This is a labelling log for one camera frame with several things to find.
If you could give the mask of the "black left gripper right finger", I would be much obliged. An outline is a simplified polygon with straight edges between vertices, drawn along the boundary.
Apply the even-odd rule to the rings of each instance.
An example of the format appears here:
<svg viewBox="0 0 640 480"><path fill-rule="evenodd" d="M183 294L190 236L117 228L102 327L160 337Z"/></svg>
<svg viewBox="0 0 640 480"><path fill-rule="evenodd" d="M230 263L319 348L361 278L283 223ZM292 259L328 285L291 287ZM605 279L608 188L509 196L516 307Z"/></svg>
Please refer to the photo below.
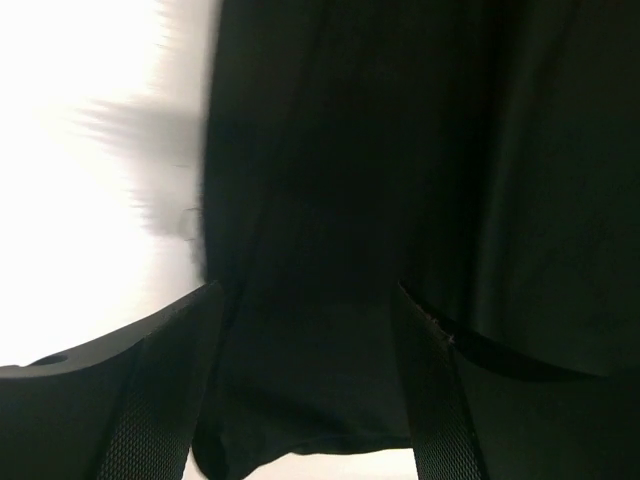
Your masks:
<svg viewBox="0 0 640 480"><path fill-rule="evenodd" d="M397 291L397 358L422 479L635 479L639 373L520 355Z"/></svg>

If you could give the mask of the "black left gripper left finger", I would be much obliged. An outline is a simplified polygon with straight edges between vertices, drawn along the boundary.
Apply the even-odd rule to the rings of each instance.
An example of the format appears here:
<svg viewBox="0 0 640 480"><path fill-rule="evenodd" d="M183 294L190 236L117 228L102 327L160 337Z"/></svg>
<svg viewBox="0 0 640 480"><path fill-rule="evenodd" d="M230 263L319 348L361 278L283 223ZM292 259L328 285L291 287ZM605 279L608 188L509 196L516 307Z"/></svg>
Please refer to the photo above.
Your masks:
<svg viewBox="0 0 640 480"><path fill-rule="evenodd" d="M223 311L205 284L112 333L1 369L3 480L182 477Z"/></svg>

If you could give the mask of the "black t shirt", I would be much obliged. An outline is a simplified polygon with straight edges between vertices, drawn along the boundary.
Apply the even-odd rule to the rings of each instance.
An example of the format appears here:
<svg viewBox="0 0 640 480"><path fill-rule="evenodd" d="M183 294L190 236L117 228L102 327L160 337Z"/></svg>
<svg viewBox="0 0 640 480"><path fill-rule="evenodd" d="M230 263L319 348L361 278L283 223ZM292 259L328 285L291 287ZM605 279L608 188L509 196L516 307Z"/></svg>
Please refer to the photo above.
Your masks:
<svg viewBox="0 0 640 480"><path fill-rule="evenodd" d="M210 479L409 448L397 291L639 373L635 1L226 1L203 169Z"/></svg>

